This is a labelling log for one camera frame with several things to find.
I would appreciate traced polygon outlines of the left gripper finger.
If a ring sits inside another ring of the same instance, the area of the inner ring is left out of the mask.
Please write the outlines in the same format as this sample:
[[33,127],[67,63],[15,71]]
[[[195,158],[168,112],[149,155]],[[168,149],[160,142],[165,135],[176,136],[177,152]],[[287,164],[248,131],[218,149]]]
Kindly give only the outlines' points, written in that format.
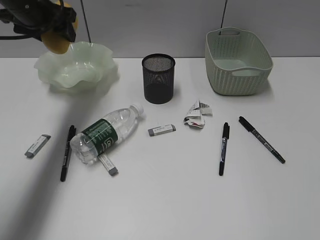
[[71,43],[74,43],[76,40],[76,31],[71,23],[55,26],[53,31]]

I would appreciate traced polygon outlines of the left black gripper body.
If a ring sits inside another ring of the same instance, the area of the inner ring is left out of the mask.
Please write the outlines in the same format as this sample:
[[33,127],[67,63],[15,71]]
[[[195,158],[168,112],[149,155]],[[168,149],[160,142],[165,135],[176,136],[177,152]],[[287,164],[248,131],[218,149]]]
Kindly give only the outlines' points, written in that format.
[[13,24],[14,36],[1,36],[1,39],[40,39],[43,10],[40,0],[2,0],[0,21]]

